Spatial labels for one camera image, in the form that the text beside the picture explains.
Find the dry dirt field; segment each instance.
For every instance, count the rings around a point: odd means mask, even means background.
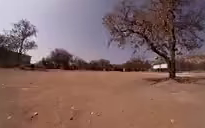
[[[0,128],[205,128],[205,79],[166,75],[0,69]]]

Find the white building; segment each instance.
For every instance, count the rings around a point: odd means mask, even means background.
[[[163,71],[163,70],[166,70],[167,68],[168,68],[168,65],[165,63],[153,65],[153,70]]]

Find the debris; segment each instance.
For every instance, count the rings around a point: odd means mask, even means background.
[[[170,119],[171,124],[174,124],[175,120],[174,119]]]
[[[31,120],[33,120],[33,118],[36,116],[38,116],[38,112],[34,112],[34,114],[31,116]]]
[[[99,113],[99,112],[97,113],[97,116],[101,116],[101,115],[102,115],[101,113]]]
[[[74,107],[74,106],[72,106],[72,107],[71,107],[71,109],[72,109],[72,110],[75,110],[75,107]]]
[[[12,119],[12,116],[8,116],[8,117],[7,117],[7,120],[10,120],[10,119]]]

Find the tree trunk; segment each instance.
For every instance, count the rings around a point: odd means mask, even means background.
[[[175,59],[170,60],[168,62],[168,72],[169,72],[169,78],[170,79],[175,79],[176,78]]]
[[[176,78],[176,41],[171,43],[171,51],[170,51],[170,60],[168,62],[168,69],[169,69],[169,78],[175,79]]]
[[[22,51],[23,51],[23,43],[25,41],[25,39],[22,39],[21,40],[21,44],[20,44],[20,48],[18,50],[18,56],[17,56],[17,63],[18,63],[18,66],[21,64],[21,56],[22,56]]]

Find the building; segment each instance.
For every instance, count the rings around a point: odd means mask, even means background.
[[[18,62],[18,53],[6,50],[0,47],[0,66],[15,66],[17,64],[30,64],[31,56],[22,54],[20,56],[20,62]]]
[[[168,65],[165,63],[153,65],[153,70],[155,70],[155,71],[163,72],[163,71],[167,71],[167,69],[168,69]]]

